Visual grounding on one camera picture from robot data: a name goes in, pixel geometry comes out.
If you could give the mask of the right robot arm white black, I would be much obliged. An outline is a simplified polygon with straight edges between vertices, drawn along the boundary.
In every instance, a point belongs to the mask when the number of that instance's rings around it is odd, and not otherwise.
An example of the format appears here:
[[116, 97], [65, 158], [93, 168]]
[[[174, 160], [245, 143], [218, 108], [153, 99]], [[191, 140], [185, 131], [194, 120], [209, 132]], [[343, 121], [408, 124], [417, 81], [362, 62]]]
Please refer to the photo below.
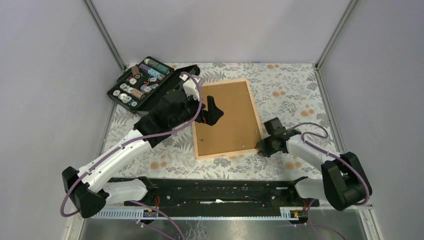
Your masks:
[[301, 132], [297, 125], [284, 127], [277, 117], [263, 125], [268, 136], [256, 144], [260, 154], [268, 158], [279, 152], [291, 154], [321, 173], [320, 179], [301, 177], [291, 182], [286, 193], [291, 205], [299, 206], [306, 199], [325, 200], [334, 209], [343, 211], [370, 200], [373, 190], [356, 154], [330, 151], [308, 139], [311, 136], [327, 139], [326, 129], [323, 134]]

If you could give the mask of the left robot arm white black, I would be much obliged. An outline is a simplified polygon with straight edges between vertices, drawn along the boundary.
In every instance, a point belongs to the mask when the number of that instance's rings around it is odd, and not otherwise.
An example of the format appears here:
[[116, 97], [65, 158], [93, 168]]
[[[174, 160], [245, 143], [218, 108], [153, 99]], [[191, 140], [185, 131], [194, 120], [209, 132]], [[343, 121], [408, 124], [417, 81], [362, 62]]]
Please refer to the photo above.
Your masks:
[[107, 205], [127, 201], [152, 204], [155, 192], [141, 179], [111, 182], [111, 178], [137, 155], [150, 151], [193, 122], [215, 125], [224, 112], [216, 106], [213, 96], [208, 95], [206, 102], [204, 105], [202, 99], [186, 95], [183, 90], [167, 92], [115, 146], [79, 169], [69, 166], [62, 172], [65, 198], [85, 219]]

